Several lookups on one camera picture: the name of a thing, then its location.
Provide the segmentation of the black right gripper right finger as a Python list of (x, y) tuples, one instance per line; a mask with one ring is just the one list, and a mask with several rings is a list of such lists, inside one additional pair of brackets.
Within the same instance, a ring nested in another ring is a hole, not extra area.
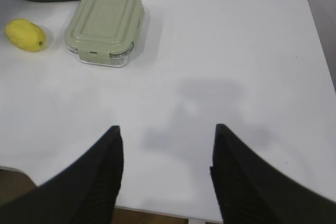
[(335, 223), (335, 202), (275, 169), (225, 124), (216, 125), (212, 160), (224, 223)]

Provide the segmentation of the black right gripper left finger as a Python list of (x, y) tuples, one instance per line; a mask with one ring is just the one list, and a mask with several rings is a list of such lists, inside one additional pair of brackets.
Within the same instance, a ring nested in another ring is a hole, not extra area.
[(119, 126), (48, 182), (1, 206), (1, 223), (111, 223), (123, 175)]

